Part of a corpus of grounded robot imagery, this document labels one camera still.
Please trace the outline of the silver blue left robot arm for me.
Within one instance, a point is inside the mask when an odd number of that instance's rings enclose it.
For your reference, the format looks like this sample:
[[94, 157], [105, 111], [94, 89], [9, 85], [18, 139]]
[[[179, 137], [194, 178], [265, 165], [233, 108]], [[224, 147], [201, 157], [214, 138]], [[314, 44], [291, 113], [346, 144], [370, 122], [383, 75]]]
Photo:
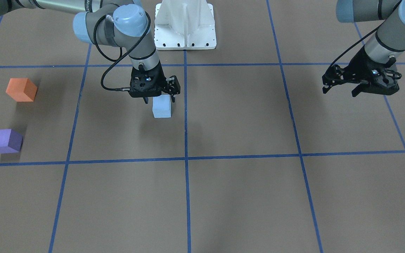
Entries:
[[353, 97], [360, 93], [390, 96], [399, 91], [402, 75], [396, 61], [405, 52], [405, 0], [339, 0], [336, 18], [342, 23], [382, 23], [367, 34], [369, 40], [347, 67], [331, 63], [322, 76], [323, 93], [346, 83], [356, 84]]

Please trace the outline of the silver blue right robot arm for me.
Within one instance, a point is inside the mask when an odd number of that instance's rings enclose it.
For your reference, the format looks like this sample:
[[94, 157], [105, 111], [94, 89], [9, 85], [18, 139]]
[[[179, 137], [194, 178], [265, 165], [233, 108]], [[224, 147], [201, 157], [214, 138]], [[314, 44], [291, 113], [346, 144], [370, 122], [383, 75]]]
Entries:
[[[49, 9], [73, 13], [75, 36], [85, 43], [96, 46], [103, 54], [101, 45], [125, 48], [117, 59], [107, 57], [111, 66], [103, 73], [100, 85], [107, 91], [127, 92], [133, 98], [149, 97], [163, 93], [175, 102], [180, 94], [177, 77], [164, 76], [159, 54], [151, 35], [151, 18], [140, 0], [0, 0], [0, 16], [17, 9]], [[132, 63], [129, 85], [110, 88], [104, 83], [106, 75], [126, 57]]]

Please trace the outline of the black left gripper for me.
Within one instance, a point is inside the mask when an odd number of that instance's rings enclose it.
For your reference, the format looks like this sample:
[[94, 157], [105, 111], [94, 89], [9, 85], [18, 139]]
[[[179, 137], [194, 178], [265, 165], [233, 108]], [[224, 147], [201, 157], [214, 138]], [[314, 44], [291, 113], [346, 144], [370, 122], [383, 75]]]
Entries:
[[[358, 83], [352, 90], [352, 97], [360, 93], [390, 96], [399, 91], [400, 73], [395, 63], [396, 57], [392, 54], [384, 59], [384, 63], [373, 61], [363, 46], [350, 62], [351, 79]], [[331, 85], [323, 85], [324, 94], [330, 89]]]

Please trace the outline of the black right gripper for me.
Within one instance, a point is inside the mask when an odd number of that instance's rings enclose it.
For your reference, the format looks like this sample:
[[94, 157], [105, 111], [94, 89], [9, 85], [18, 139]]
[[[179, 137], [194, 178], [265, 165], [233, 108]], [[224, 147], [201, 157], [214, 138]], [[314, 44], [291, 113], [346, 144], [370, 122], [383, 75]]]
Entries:
[[[166, 78], [161, 65], [147, 71], [132, 69], [129, 90], [131, 97], [143, 98], [145, 104], [148, 104], [149, 97], [160, 96], [165, 87]], [[175, 95], [170, 95], [170, 100], [175, 103]]]

